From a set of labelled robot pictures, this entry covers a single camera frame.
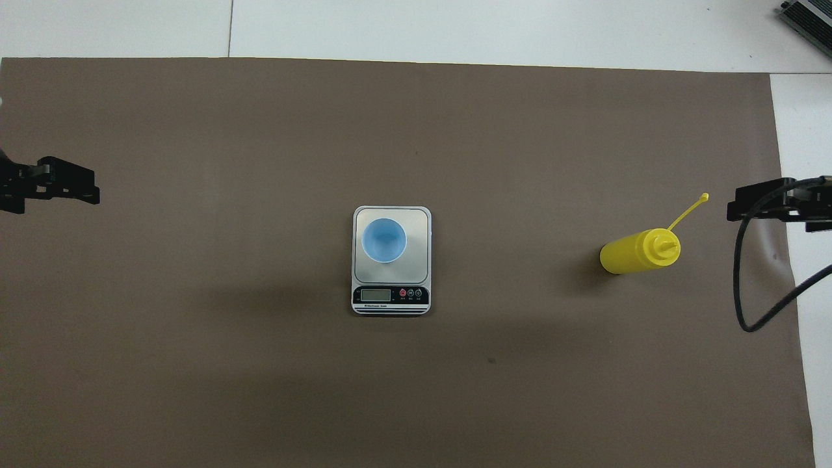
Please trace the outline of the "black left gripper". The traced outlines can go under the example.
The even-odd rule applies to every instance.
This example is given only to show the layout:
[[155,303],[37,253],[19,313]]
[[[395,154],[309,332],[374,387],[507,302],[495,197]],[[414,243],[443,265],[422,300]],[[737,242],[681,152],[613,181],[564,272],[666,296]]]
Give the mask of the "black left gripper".
[[100,204],[96,173],[56,157],[38,160],[38,175],[33,166],[13,162],[1,149],[1,210],[23,215],[27,199],[75,199]]

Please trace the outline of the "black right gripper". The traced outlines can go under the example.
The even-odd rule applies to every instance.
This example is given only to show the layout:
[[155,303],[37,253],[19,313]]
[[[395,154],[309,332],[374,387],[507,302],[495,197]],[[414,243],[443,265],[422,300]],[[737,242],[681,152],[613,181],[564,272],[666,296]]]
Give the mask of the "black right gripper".
[[734,190],[734,200],[726,205],[726,220],[741,221],[761,198],[791,183],[796,184],[761,205],[751,218],[784,221],[788,217],[788,222],[802,223],[806,232],[831,231],[830,175],[800,181],[781,177],[739,187]]

